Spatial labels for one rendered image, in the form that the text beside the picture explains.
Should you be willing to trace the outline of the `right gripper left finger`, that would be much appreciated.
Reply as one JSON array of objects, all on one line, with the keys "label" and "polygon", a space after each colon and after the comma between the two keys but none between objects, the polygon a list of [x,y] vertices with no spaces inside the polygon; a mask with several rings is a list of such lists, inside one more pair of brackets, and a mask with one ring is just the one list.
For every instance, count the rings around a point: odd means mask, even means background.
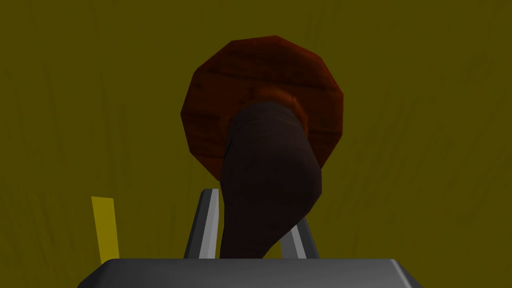
[{"label": "right gripper left finger", "polygon": [[185,259],[216,257],[219,224],[219,190],[201,191],[193,224],[187,241]]}]

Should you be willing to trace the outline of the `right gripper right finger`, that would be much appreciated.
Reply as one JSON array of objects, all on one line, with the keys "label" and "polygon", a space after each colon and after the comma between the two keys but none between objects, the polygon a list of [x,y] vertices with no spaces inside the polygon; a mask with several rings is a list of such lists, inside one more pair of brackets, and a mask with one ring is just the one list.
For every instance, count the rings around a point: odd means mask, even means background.
[{"label": "right gripper right finger", "polygon": [[319,253],[304,217],[280,239],[283,259],[319,259]]}]

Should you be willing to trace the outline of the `dark red-brown door handle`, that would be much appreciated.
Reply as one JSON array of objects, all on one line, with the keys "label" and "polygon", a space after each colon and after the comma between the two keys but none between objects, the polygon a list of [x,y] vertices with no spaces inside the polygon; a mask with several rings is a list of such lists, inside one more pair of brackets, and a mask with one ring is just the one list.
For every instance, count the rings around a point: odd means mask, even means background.
[{"label": "dark red-brown door handle", "polygon": [[261,259],[322,194],[343,134],[344,95],[322,58],[277,35],[230,41],[193,73],[180,117],[188,149],[220,183],[221,259]]}]

